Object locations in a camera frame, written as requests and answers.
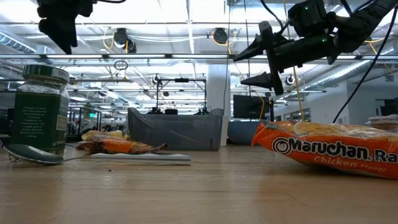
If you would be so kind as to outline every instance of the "pillar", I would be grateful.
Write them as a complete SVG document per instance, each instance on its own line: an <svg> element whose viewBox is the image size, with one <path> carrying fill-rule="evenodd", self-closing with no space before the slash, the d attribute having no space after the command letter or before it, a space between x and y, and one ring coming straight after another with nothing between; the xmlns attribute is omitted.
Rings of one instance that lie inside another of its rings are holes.
<svg viewBox="0 0 398 224"><path fill-rule="evenodd" d="M231 76L226 64L209 65L207 73L207 105L224 109L221 146L226 146L228 122L231 118Z"/></svg>

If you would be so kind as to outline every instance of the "storage container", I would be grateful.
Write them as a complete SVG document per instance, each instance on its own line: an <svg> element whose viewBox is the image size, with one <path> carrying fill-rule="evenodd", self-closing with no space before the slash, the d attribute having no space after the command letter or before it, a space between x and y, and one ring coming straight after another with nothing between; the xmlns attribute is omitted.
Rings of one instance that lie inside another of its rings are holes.
<svg viewBox="0 0 398 224"><path fill-rule="evenodd" d="M140 114L128 109L130 138L151 146L163 143L170 150L217 151L221 142L223 110L209 115Z"/></svg>

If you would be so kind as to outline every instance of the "maruchan ramen package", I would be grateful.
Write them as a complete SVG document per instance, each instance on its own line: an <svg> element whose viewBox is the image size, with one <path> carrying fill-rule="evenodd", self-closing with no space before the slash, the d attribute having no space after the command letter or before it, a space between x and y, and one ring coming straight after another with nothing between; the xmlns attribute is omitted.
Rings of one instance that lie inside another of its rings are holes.
<svg viewBox="0 0 398 224"><path fill-rule="evenodd" d="M398 135L376 128L299 121L260 124L252 144L308 165L398 179Z"/></svg>

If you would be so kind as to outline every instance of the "jar lid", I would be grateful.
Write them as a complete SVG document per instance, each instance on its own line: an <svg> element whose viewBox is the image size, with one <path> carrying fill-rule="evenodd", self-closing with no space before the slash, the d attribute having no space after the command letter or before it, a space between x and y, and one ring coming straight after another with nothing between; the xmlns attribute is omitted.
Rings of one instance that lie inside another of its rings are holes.
<svg viewBox="0 0 398 224"><path fill-rule="evenodd" d="M25 79L42 77L53 78L63 83L69 82L69 73L67 71L46 65L25 65L22 76Z"/></svg>

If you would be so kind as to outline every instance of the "glass jar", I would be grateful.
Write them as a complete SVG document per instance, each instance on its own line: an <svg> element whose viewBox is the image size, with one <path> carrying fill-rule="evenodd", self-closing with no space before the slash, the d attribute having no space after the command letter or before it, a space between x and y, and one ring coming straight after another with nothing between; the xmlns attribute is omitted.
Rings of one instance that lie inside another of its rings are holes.
<svg viewBox="0 0 398 224"><path fill-rule="evenodd" d="M63 154L69 73L45 65L26 65L23 77L27 81L16 92L11 142Z"/></svg>

